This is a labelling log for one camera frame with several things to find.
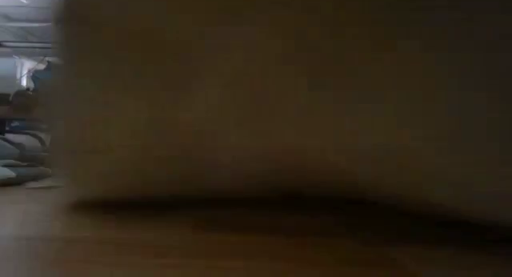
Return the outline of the ceiling light strip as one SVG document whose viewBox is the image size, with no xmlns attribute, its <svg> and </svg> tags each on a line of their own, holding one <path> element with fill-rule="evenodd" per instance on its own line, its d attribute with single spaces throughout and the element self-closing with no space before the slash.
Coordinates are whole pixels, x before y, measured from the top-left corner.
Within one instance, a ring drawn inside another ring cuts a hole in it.
<svg viewBox="0 0 512 277">
<path fill-rule="evenodd" d="M 0 41 L 0 47 L 9 49 L 43 49 L 53 48 L 51 42 L 21 42 L 21 41 Z"/>
</svg>

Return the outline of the orange towel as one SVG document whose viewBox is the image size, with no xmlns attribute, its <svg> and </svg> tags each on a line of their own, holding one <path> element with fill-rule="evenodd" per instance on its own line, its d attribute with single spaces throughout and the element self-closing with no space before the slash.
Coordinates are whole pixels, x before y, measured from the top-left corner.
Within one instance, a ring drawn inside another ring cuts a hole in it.
<svg viewBox="0 0 512 277">
<path fill-rule="evenodd" d="M 512 0 L 63 0 L 82 199 L 357 196 L 512 225 Z"/>
</svg>

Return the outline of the dark maroon bag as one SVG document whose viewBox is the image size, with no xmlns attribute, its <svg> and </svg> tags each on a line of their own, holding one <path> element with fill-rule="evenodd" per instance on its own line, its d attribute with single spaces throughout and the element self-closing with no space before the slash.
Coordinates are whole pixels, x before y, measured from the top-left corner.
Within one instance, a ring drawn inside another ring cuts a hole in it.
<svg viewBox="0 0 512 277">
<path fill-rule="evenodd" d="M 10 97 L 10 110 L 15 114 L 33 114 L 38 107 L 38 96 L 29 90 L 17 90 Z"/>
</svg>

